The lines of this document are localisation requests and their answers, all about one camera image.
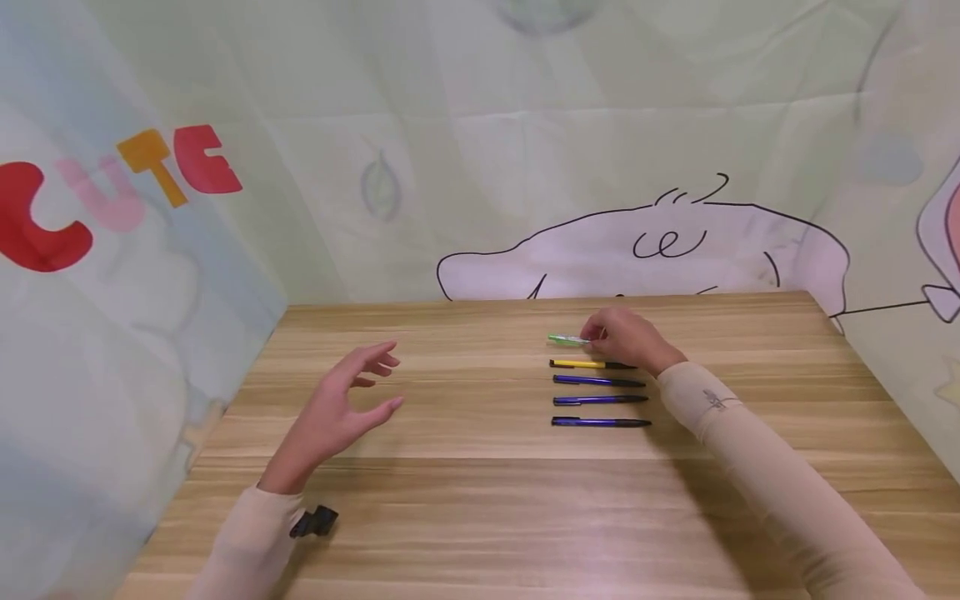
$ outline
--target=hand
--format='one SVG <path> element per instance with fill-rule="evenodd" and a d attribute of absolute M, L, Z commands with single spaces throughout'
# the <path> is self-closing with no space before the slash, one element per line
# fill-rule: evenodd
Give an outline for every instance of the hand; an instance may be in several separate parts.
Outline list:
<path fill-rule="evenodd" d="M 621 306 L 594 313 L 581 330 L 580 337 L 590 340 L 588 352 L 640 367 L 654 377 L 686 361 L 686 356 L 667 343 L 652 323 Z"/>
<path fill-rule="evenodd" d="M 312 397 L 303 407 L 287 436 L 263 473 L 257 487 L 264 492 L 300 493 L 306 480 L 320 463 L 343 452 L 365 433 L 382 425 L 400 407 L 403 398 L 387 400 L 366 413 L 356 413 L 349 405 L 350 388 L 369 388 L 372 379 L 360 376 L 370 372 L 387 377 L 400 364 L 390 350 L 396 342 L 384 342 L 356 348 L 320 380 Z"/>

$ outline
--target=arm sleeve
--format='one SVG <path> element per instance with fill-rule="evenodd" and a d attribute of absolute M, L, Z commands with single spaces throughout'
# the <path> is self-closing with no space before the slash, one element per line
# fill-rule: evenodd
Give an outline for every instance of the arm sleeve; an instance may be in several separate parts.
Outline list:
<path fill-rule="evenodd" d="M 293 553 L 300 495 L 244 490 L 186 600 L 266 600 Z"/>
<path fill-rule="evenodd" d="M 853 508 L 712 373 L 658 378 L 667 410 L 719 461 L 815 600 L 926 598 Z"/>

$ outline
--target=right hand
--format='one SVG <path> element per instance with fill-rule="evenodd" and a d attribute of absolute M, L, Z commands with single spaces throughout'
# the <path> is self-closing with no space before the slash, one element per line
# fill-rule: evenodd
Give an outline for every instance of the right hand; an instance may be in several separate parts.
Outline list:
<path fill-rule="evenodd" d="M 654 377 L 686 361 L 686 356 L 664 340 L 652 323 L 622 306 L 603 308 L 591 315 L 580 337 L 590 340 L 588 352 L 640 367 Z"/>

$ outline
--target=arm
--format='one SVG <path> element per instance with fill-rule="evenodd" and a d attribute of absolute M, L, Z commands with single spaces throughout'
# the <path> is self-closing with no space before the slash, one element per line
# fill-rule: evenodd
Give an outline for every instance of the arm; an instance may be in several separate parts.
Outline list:
<path fill-rule="evenodd" d="M 321 380 L 259 483 L 240 494 L 186 600 L 269 597 L 293 553 L 290 530 L 303 516 L 303 489 L 311 473 L 399 408 L 403 398 L 396 397 L 370 412 L 355 413 L 347 399 L 349 388 L 373 385 L 361 372 L 391 374 L 400 363 L 389 353 L 395 346 L 357 348 Z"/>
<path fill-rule="evenodd" d="M 186 600 L 259 600 L 269 597 L 290 560 L 290 530 L 300 517 L 301 494 L 251 487 L 240 494 L 204 569 Z"/>
<path fill-rule="evenodd" d="M 815 600 L 926 598 L 840 494 L 650 322 L 605 308 L 580 335 L 589 349 L 658 379 L 667 410 L 717 459 Z"/>

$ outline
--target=cartoon drawing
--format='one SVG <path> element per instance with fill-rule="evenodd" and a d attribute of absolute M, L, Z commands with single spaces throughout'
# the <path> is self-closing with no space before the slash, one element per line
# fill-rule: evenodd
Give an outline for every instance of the cartoon drawing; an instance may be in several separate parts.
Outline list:
<path fill-rule="evenodd" d="M 944 323 L 960 314 L 960 161 L 917 219 L 917 239 L 947 285 L 925 285 L 926 301 Z"/>
<path fill-rule="evenodd" d="M 552 36 L 575 29 L 600 9 L 601 0 L 493 0 L 510 27 L 527 36 Z"/>
<path fill-rule="evenodd" d="M 847 249 L 825 229 L 756 204 L 679 188 L 654 203 L 593 213 L 499 252 L 437 265 L 450 300 L 807 290 L 831 317 L 846 308 Z"/>
<path fill-rule="evenodd" d="M 376 153 L 376 158 L 360 176 L 360 196 L 373 217 L 389 222 L 400 208 L 400 181 L 384 157 L 383 149 L 376 148 L 366 138 L 364 140 Z"/>

